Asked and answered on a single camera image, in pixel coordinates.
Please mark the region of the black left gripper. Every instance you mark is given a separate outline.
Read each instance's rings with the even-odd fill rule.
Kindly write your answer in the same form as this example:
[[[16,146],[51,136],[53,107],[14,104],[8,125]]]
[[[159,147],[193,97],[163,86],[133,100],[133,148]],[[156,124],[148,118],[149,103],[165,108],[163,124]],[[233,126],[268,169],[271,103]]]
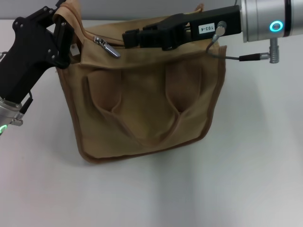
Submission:
[[[74,29],[62,16],[53,17],[65,1],[13,22],[15,41],[0,62],[1,98],[21,103],[46,70],[69,66]]]

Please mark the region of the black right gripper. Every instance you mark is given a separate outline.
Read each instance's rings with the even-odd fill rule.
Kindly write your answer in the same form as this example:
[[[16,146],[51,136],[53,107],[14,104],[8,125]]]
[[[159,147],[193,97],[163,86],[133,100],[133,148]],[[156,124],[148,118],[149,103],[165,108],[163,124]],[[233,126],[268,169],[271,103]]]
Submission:
[[[229,6],[191,14],[175,14],[160,22],[149,24],[143,30],[130,30],[122,34],[125,48],[161,48],[158,31],[162,25],[162,49],[242,32],[239,6]]]

